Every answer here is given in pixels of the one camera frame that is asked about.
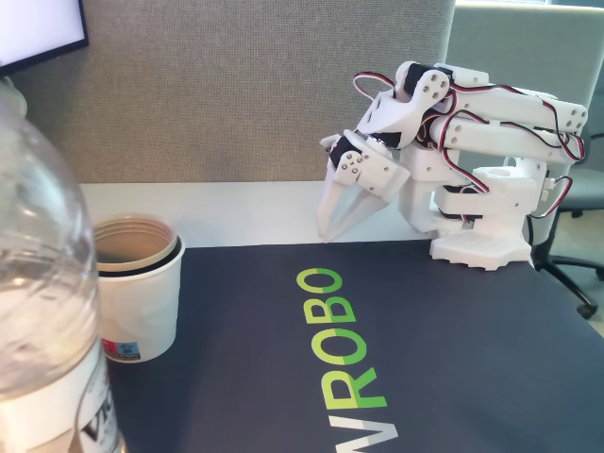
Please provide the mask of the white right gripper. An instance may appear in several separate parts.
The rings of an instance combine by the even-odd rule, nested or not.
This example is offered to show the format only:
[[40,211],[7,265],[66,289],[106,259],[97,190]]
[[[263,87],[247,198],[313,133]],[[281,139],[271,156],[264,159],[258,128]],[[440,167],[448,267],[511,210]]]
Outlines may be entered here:
[[[330,243],[386,208],[408,180],[409,170],[394,160],[384,142],[358,131],[347,129],[320,144],[328,151],[328,160],[317,231]],[[354,185],[362,190],[346,195]]]

